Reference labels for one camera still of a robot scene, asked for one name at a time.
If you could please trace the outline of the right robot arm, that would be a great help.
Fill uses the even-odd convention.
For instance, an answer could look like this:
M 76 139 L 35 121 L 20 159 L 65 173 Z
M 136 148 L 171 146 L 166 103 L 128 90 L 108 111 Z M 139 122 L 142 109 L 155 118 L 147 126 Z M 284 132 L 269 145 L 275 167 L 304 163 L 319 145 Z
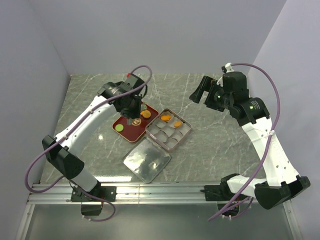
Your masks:
M 219 112 L 228 110 L 249 137 L 266 176 L 250 179 L 234 173 L 222 178 L 219 194 L 224 199 L 239 195 L 252 197 L 269 210 L 310 187 L 309 178 L 301 176 L 286 156 L 265 103 L 259 97 L 250 96 L 247 77 L 242 72 L 224 73 L 220 80 L 204 76 L 189 99 L 198 104 L 204 92 L 208 93 L 206 107 Z

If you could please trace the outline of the grey metal tongs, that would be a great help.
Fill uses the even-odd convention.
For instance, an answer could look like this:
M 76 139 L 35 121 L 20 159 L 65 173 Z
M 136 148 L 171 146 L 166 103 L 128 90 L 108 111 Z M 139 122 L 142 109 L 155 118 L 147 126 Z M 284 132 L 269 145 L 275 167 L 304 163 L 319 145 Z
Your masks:
M 133 119 L 128 117 L 127 118 L 127 125 L 130 126 L 130 125 L 132 125 L 132 123 L 133 123 Z

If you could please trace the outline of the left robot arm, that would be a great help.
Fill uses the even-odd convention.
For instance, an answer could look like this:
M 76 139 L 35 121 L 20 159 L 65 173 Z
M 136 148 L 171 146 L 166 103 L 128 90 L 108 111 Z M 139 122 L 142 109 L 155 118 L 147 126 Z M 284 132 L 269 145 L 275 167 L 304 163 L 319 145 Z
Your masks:
M 103 121 L 116 113 L 134 120 L 142 111 L 141 90 L 147 82 L 133 73 L 125 81 L 104 84 L 90 105 L 76 120 L 56 136 L 47 135 L 42 140 L 46 160 L 63 177 L 81 187 L 82 194 L 89 201 L 95 201 L 101 194 L 101 183 L 86 169 L 78 153 L 87 138 Z

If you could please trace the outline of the orange round cookie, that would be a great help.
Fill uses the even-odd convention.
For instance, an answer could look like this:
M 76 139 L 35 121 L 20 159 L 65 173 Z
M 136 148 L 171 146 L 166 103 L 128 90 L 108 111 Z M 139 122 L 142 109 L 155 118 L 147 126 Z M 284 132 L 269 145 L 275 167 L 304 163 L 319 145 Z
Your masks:
M 178 127 L 180 127 L 182 125 L 182 122 L 181 121 L 176 121 L 174 124 L 173 124 L 173 126 L 175 127 L 175 128 L 178 128 Z

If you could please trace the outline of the orange fish cookie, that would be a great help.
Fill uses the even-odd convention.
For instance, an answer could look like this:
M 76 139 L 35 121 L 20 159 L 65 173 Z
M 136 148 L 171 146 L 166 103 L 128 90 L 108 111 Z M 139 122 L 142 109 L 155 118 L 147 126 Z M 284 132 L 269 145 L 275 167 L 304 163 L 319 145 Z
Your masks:
M 164 122 L 169 122 L 172 119 L 172 116 L 169 114 L 166 114 L 166 115 L 162 115 L 160 119 Z

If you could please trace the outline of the round waffle cookie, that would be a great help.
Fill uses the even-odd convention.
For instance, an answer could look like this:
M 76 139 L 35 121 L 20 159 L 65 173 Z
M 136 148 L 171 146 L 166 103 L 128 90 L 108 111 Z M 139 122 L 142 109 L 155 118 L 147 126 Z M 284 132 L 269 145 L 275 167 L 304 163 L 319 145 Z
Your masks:
M 143 110 L 140 115 L 145 118 L 145 119 L 149 119 L 151 117 L 151 112 L 149 110 Z

